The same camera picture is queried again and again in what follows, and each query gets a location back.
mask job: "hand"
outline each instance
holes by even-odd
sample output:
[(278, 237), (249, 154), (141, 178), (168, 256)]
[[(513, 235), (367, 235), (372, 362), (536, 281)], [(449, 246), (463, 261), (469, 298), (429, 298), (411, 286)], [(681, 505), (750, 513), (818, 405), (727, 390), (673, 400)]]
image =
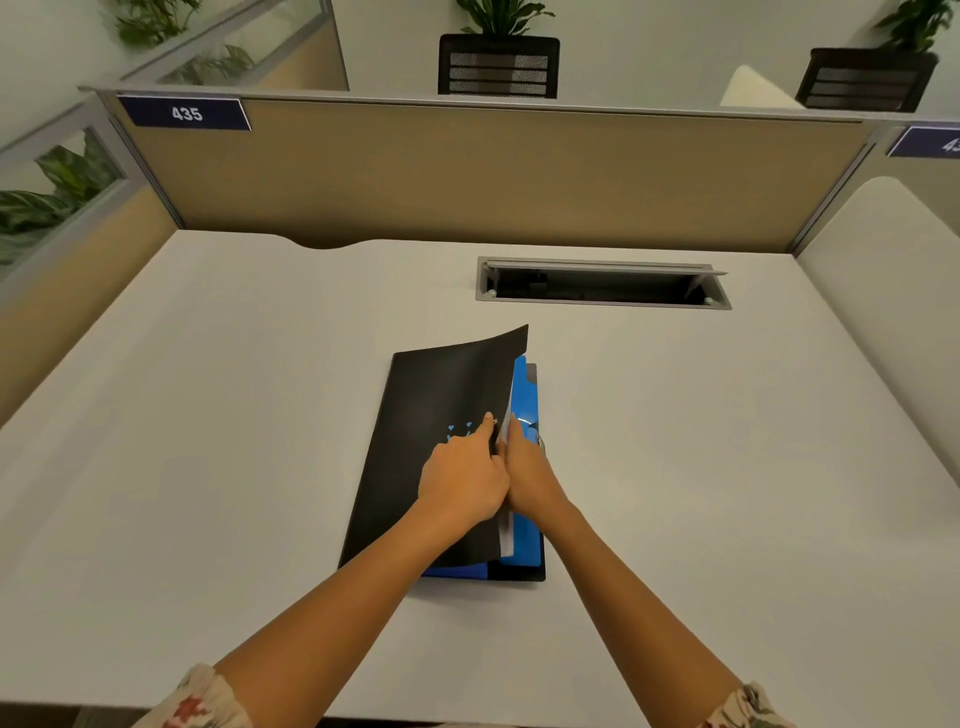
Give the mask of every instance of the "hand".
[(546, 455), (536, 443), (523, 436), (523, 425), (515, 415), (510, 416), (510, 430), (506, 445), (510, 509), (526, 516), (544, 530), (544, 523), (562, 511), (570, 501), (553, 474)]
[(420, 474), (418, 503), (452, 517), (461, 536), (492, 518), (510, 488), (503, 458), (490, 455), (491, 435), (493, 415), (488, 412), (472, 435), (433, 448)]

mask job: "number sign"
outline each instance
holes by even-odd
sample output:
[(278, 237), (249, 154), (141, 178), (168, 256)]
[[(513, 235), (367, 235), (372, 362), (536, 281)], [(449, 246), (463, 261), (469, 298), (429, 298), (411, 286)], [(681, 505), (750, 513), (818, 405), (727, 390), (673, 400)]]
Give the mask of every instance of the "number sign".
[(887, 157), (960, 159), (960, 127), (908, 127)]
[(130, 94), (121, 94), (118, 98), (138, 127), (250, 130), (240, 99)]

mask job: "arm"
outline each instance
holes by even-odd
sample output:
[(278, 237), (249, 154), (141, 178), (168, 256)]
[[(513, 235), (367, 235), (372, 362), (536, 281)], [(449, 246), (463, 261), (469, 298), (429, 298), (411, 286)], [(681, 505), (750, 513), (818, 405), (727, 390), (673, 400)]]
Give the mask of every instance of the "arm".
[(490, 413), (437, 445), (420, 497), (387, 533), (217, 664), (257, 728), (314, 728), (427, 567), (503, 503)]
[(516, 418), (508, 443), (511, 508), (557, 550), (651, 728), (701, 725), (742, 683), (597, 536)]

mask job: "stack of folders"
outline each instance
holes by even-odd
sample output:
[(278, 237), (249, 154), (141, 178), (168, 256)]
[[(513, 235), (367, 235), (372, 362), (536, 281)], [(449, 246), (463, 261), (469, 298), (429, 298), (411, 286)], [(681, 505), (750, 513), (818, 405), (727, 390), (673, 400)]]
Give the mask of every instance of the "stack of folders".
[[(367, 450), (342, 566), (396, 523), (417, 499), (420, 470), (437, 443), (470, 434), (485, 412), (505, 413), (491, 439), (506, 437), (511, 412), (538, 441), (536, 365), (527, 327), (484, 341), (394, 354)], [(478, 523), (424, 574), (489, 581), (543, 581), (543, 537), (504, 507)]]

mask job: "black folder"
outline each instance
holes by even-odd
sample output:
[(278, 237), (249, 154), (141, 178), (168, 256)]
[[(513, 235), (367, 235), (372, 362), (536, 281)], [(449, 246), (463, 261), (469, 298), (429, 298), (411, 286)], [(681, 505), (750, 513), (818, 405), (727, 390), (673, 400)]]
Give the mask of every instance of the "black folder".
[[(417, 500), (420, 471), (438, 443), (473, 431), (487, 412), (503, 417), (514, 362), (526, 350), (524, 326), (483, 341), (394, 354), (340, 566), (386, 533)], [(461, 567), (499, 557), (494, 518), (475, 525), (432, 566)]]

